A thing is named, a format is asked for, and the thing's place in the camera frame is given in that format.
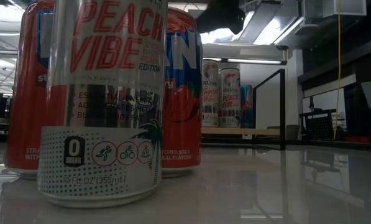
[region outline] red can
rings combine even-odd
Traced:
[[[54,0],[31,4],[22,17],[6,167],[36,178],[45,116]]]
[[[163,109],[163,176],[189,173],[200,164],[203,45],[195,20],[169,8]]]

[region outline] red lettering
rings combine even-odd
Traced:
[[[137,25],[137,33],[141,36],[148,36],[150,33],[150,30],[145,29],[144,27],[147,16],[153,17],[153,11],[149,8],[143,8],[141,10],[140,20],[138,21]]]
[[[103,37],[98,35],[94,37],[93,45],[91,46],[90,55],[88,57],[86,70],[92,70],[94,62],[96,60],[97,52],[99,49],[99,46],[101,45],[101,39]]]
[[[116,25],[115,32],[122,31],[123,28],[127,28],[129,34],[134,33],[134,4],[130,4],[126,13],[121,17]]]
[[[152,38],[159,42],[162,41],[163,20],[164,18],[156,13],[155,22],[153,22]]]
[[[78,41],[76,38],[72,39],[72,48],[71,48],[71,72],[74,72],[79,65],[79,62],[81,61],[83,55],[86,52],[86,49],[88,48],[89,44],[91,43],[92,37],[86,37],[83,41],[83,43],[80,46],[79,51],[77,51]]]
[[[105,20],[109,18],[115,18],[116,12],[109,12],[110,7],[118,7],[119,2],[117,1],[104,1],[101,6],[101,10],[98,15],[96,25],[94,27],[94,32],[109,32],[112,27],[104,26]]]
[[[119,63],[119,68],[128,68],[128,69],[133,69],[135,68],[135,65],[131,62],[129,62],[129,57],[130,55],[138,55],[140,54],[140,51],[137,49],[133,49],[134,44],[141,44],[142,40],[141,39],[136,39],[129,37],[126,41],[126,45],[123,50],[123,56],[122,59]]]
[[[96,69],[113,68],[120,56],[122,39],[115,36],[105,38]]]
[[[78,19],[76,21],[75,29],[73,30],[73,36],[79,34],[80,25],[93,20],[97,13],[96,2],[85,2],[79,8]]]

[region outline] celsius can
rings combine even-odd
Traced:
[[[50,202],[109,207],[160,183],[167,4],[57,1],[37,175]]]
[[[200,164],[203,46],[195,20],[169,8],[163,112],[163,176],[187,174]]]
[[[218,63],[203,60],[202,126],[218,127]]]
[[[22,17],[6,167],[30,179],[39,164],[53,10],[54,1],[36,1]]]
[[[240,72],[236,68],[220,71],[220,128],[240,127]]]
[[[253,87],[251,85],[242,85],[240,87],[240,103],[242,106],[242,128],[254,128],[253,122]]]

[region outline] wooden shelf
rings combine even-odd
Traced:
[[[280,135],[279,129],[202,128],[202,134],[263,134]]]

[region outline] white can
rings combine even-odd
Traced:
[[[240,127],[240,71],[225,68],[220,71],[220,128]]]
[[[218,127],[218,63],[214,60],[203,60],[203,100],[202,126]]]
[[[109,207],[162,178],[166,0],[57,0],[38,189]]]

